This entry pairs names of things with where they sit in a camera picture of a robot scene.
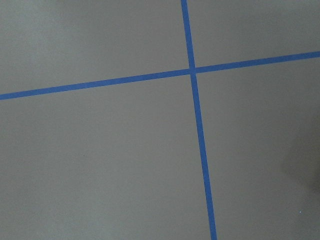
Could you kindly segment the blue tape line lengthwise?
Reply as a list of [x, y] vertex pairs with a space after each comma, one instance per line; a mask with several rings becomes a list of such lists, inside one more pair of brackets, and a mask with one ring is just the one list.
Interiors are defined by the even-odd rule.
[[214, 204], [213, 204], [213, 198], [212, 198], [210, 173], [209, 173], [208, 159], [207, 159], [207, 149], [206, 149], [205, 135], [204, 135], [204, 129], [203, 129], [201, 103], [200, 103], [200, 95], [199, 95], [199, 89], [198, 89], [198, 80], [197, 80], [197, 73], [196, 73], [196, 64], [195, 64], [188, 2], [186, 0], [181, 0], [180, 4], [181, 4], [181, 10], [182, 10], [186, 51], [187, 51], [187, 59], [188, 59], [188, 72], [190, 75], [190, 83], [191, 83], [192, 98], [193, 98], [193, 105], [194, 105], [194, 114], [195, 114], [199, 153], [200, 153], [200, 160], [201, 160], [205, 201], [206, 201], [206, 208], [207, 208], [207, 215], [208, 215], [209, 232], [210, 232], [210, 238], [212, 240], [216, 240], [218, 237], [217, 237], [217, 230], [216, 230], [216, 223], [215, 223]]

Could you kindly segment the blue tape line crosswise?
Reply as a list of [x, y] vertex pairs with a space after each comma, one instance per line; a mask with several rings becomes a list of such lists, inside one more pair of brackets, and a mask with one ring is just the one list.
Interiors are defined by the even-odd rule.
[[0, 95], [0, 99], [3, 101], [3, 100], [18, 99], [18, 98], [38, 96], [38, 95], [47, 95], [47, 94], [53, 94], [53, 93], [82, 90], [82, 89], [90, 89], [90, 88], [120, 85], [120, 84], [126, 84], [126, 83], [164, 79], [164, 78], [170, 78], [170, 77], [186, 76], [186, 75], [190, 75], [191, 73], [201, 74], [201, 73], [217, 72], [217, 71], [224, 71], [224, 70], [230, 70], [230, 69], [247, 68], [252, 66], [269, 65], [269, 64], [276, 64], [276, 63], [313, 59], [313, 58], [319, 58], [319, 57], [320, 57], [320, 52], [313, 51], [313, 52], [306, 52], [306, 53], [282, 55], [282, 56], [276, 56], [276, 57], [259, 58], [259, 59], [253, 59], [253, 60], [201, 66], [201, 67], [196, 67], [194, 70], [179, 69], [179, 70], [171, 70], [171, 71], [165, 71], [165, 72], [156, 72], [156, 73], [127, 76], [127, 77], [120, 77], [120, 78], [113, 78], [113, 79], [106, 79], [106, 80], [90, 81], [90, 82], [84, 82], [84, 83], [76, 83], [76, 84], [60, 85], [60, 86], [24, 90], [24, 91], [11, 92], [11, 93], [3, 93]]

